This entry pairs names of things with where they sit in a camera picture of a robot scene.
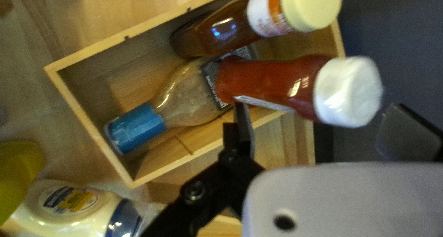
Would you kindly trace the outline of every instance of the wooden crate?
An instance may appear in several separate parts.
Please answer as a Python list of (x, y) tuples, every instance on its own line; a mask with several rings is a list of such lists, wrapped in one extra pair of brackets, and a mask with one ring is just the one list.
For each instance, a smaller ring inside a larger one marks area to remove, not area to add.
[[(148, 101), (166, 76), (185, 61), (176, 57), (169, 45), (169, 36), (175, 29), (228, 1), (193, 0), (44, 68), (130, 188), (222, 148), (222, 123), (232, 121), (229, 112), (202, 126), (170, 129), (145, 144), (141, 148), (144, 154), (137, 158), (117, 155), (106, 140), (103, 125)], [(344, 55), (336, 22), (309, 34), (261, 40), (254, 47), (264, 59), (293, 59), (309, 53)], [(250, 115), (253, 126), (258, 127), (284, 112), (253, 108)], [(312, 125), (307, 123), (303, 127), (309, 129)], [(285, 134), (282, 136), (289, 145), (295, 143)]]

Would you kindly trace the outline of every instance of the blue bottle cap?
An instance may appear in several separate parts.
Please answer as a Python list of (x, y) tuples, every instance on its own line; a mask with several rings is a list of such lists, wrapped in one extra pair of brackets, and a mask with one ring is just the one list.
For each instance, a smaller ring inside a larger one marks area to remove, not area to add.
[(115, 208), (109, 224), (106, 226), (105, 237), (134, 237), (141, 221), (142, 218), (132, 202), (123, 199)]
[(109, 140), (120, 155), (144, 144), (166, 130), (160, 115), (146, 102), (105, 125)]

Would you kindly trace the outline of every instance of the bottle label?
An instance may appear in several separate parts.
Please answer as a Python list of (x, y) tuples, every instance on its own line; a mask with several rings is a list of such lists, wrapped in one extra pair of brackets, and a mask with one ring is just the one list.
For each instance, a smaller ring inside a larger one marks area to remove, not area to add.
[(91, 189), (70, 186), (55, 186), (43, 191), (39, 205), (52, 214), (76, 214), (93, 206), (98, 195)]
[(240, 101), (242, 103), (252, 104), (259, 107), (274, 109), (274, 110), (281, 110), (281, 111), (287, 111), (291, 113), (295, 113), (296, 111), (292, 109), (289, 106), (281, 105), (281, 104), (274, 104), (268, 101), (264, 101), (261, 99), (252, 98), (249, 96), (236, 96), (234, 97), (237, 101)]
[(296, 32), (280, 7), (280, 0), (249, 0), (246, 9), (249, 25), (260, 36), (272, 37)]
[(200, 73), (203, 75), (205, 83), (208, 86), (209, 90), (211, 91), (211, 95), (214, 100), (215, 106), (217, 107), (217, 109), (219, 111), (222, 111), (223, 109), (227, 108), (229, 106), (229, 104), (223, 102), (219, 98), (219, 96), (217, 96), (217, 93), (215, 92), (215, 81), (217, 79), (217, 74), (219, 73), (220, 62), (224, 58), (226, 58), (230, 55), (237, 55), (237, 56), (243, 57), (247, 60), (252, 60), (252, 54), (251, 54), (249, 48), (247, 46), (245, 46), (245, 47), (241, 47), (237, 50), (234, 50), (232, 52), (226, 53), (226, 54), (224, 54), (220, 57), (217, 57), (215, 59), (212, 59), (200, 67)]

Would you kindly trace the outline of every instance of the jar lid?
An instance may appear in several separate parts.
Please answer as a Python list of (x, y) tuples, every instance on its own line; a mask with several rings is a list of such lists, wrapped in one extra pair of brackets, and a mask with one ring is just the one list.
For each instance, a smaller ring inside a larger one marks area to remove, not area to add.
[(297, 31), (310, 32), (329, 26), (341, 8), (341, 0), (280, 0), (283, 14)]
[(315, 79), (314, 108), (323, 123), (357, 128), (372, 120), (382, 94), (380, 75), (371, 58), (333, 58)]

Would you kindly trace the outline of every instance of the black object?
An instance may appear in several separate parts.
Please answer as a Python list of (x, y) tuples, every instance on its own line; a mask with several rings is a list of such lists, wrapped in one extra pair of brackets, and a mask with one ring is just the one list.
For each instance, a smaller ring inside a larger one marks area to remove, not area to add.
[(219, 160), (187, 181), (141, 237), (194, 237), (226, 207), (241, 219), (252, 179), (264, 170), (253, 160), (254, 137), (248, 106), (236, 103), (235, 123), (223, 124)]
[(376, 149), (389, 161), (443, 161), (443, 133), (404, 104), (383, 114)]
[(334, 127), (314, 123), (315, 163), (334, 161)]

